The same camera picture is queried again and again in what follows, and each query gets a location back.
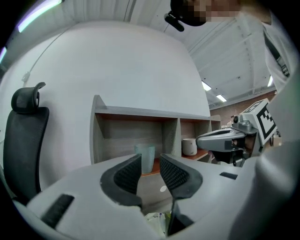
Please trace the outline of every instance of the brick wall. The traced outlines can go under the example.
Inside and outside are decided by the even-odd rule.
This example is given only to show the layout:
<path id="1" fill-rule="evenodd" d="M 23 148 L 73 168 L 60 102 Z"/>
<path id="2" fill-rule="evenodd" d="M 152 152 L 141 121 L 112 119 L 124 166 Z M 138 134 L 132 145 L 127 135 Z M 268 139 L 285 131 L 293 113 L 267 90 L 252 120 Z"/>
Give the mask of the brick wall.
<path id="1" fill-rule="evenodd" d="M 210 115 L 220 115 L 221 116 L 221 125 L 226 125 L 230 121 L 230 116 L 238 115 L 246 108 L 250 107 L 254 102 L 267 98 L 269 101 L 275 96 L 275 91 L 263 94 L 261 96 L 232 104 L 229 106 L 221 107 L 215 110 L 211 110 Z"/>

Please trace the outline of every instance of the fluorescent light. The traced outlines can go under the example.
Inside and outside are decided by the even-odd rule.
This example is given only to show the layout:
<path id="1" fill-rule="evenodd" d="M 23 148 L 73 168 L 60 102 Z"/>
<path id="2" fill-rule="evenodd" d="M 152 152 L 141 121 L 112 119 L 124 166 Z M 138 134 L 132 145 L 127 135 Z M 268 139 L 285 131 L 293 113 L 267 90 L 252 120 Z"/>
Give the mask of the fluorescent light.
<path id="1" fill-rule="evenodd" d="M 6 54 L 6 47 L 3 47 L 0 53 L 0 63 L 2 61 L 2 59 L 4 58 L 4 55 Z"/>
<path id="2" fill-rule="evenodd" d="M 269 87 L 269 86 L 271 86 L 271 85 L 272 85 L 272 83 L 273 83 L 273 77 L 272 77 L 272 76 L 270 76 L 270 80 L 269 80 L 269 83 L 268 83 L 268 87 Z"/>
<path id="3" fill-rule="evenodd" d="M 209 85 L 207 85 L 205 82 L 202 82 L 203 88 L 205 91 L 209 91 L 211 90 L 211 87 Z"/>
<path id="4" fill-rule="evenodd" d="M 222 102 L 227 101 L 222 95 L 217 95 L 217 98 L 219 98 Z"/>
<path id="5" fill-rule="evenodd" d="M 18 25 L 19 32 L 22 32 L 33 20 L 47 10 L 61 3 L 62 0 L 46 0 L 32 10 L 25 19 Z"/>

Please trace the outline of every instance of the wooden shelving unit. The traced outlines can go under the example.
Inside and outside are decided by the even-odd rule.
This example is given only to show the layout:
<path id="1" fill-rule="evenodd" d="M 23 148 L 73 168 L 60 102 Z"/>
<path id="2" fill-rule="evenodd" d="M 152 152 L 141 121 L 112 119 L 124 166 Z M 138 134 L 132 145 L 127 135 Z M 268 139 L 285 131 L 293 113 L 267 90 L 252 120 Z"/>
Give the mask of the wooden shelving unit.
<path id="1" fill-rule="evenodd" d="M 139 143 L 154 144 L 156 148 L 152 172 L 142 174 L 137 195 L 145 206 L 172 199 L 168 190 L 160 192 L 165 185 L 160 173 L 161 153 L 184 157 L 187 161 L 208 162 L 207 151 L 198 150 L 195 156 L 181 153 L 182 138 L 197 136 L 218 128 L 220 117 L 203 117 L 176 112 L 106 106 L 100 96 L 93 100 L 90 116 L 91 164 L 112 158 L 134 154 Z"/>

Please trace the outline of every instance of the white cup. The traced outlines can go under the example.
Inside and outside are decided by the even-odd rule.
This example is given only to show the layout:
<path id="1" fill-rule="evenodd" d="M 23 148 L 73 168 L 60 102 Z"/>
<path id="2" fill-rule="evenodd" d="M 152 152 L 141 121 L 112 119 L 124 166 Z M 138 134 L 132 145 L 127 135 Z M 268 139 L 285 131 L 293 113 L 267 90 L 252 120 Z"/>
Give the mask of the white cup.
<path id="1" fill-rule="evenodd" d="M 195 138 L 182 139 L 182 152 L 187 156 L 194 156 L 197 154 L 197 145 Z"/>

